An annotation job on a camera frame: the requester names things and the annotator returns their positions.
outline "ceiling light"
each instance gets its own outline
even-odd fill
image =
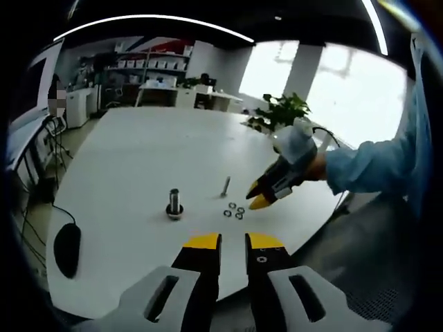
[[[74,29],[72,29],[70,31],[66,31],[65,33],[62,33],[60,36],[57,36],[56,38],[54,38],[53,41],[55,42],[56,40],[69,35],[70,33],[74,33],[75,31],[79,31],[79,30],[81,30],[83,28],[87,28],[88,26],[94,26],[96,24],[110,22],[110,21],[118,21],[119,19],[173,19],[175,21],[184,21],[184,22],[199,24],[201,26],[207,26],[209,28],[217,29],[217,30],[223,31],[224,33],[229,33],[229,34],[231,34],[233,36],[242,38],[243,40],[246,40],[247,42],[250,42],[250,43],[254,42],[254,39],[251,39],[249,37],[243,36],[242,34],[239,34],[239,33],[235,32],[235,31],[223,28],[221,26],[216,26],[215,24],[206,23],[206,22],[203,22],[203,21],[198,21],[196,19],[187,19],[186,17],[169,16],[169,15],[150,15],[150,14],[125,15],[125,16],[110,17],[108,19],[100,19],[98,21],[94,21],[94,22],[91,22],[91,23],[83,24],[82,26],[78,26],[77,28],[74,28]]]
[[[380,52],[383,55],[388,55],[388,47],[386,45],[386,39],[385,35],[383,34],[383,29],[381,28],[380,19],[377,15],[377,12],[375,11],[374,5],[372,4],[371,0],[361,0],[363,2],[363,5],[366,8],[366,11],[368,12],[369,18],[371,19],[372,26],[375,30],[375,35],[377,36],[377,39],[379,41],[379,47]]]

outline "ceiling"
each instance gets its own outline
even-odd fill
[[[381,6],[372,0],[381,20],[389,58],[412,74],[410,34]],[[274,0],[263,4],[252,1],[66,1],[53,37],[72,28],[99,19],[121,15],[158,14],[197,19],[231,29],[263,42],[297,39],[307,44],[333,42],[379,54],[379,44],[370,18],[361,0]],[[91,26],[70,34],[66,46],[76,46],[100,39],[143,35],[198,39],[226,49],[249,46],[243,39],[227,33],[166,19],[126,19]]]

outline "black computer mouse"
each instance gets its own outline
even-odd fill
[[[67,223],[54,240],[55,263],[66,278],[74,278],[77,272],[82,233],[74,223]]]

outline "person's arm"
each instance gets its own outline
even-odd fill
[[[327,180],[334,194],[391,192],[405,194],[415,164],[415,101],[408,108],[408,126],[398,138],[364,142],[356,150],[345,147],[317,155],[305,180]]]

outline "light blue sleeve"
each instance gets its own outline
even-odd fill
[[[326,153],[327,184],[334,194],[345,190],[406,194],[415,164],[415,93],[413,96],[402,135],[383,142],[364,142],[356,150],[341,147]]]

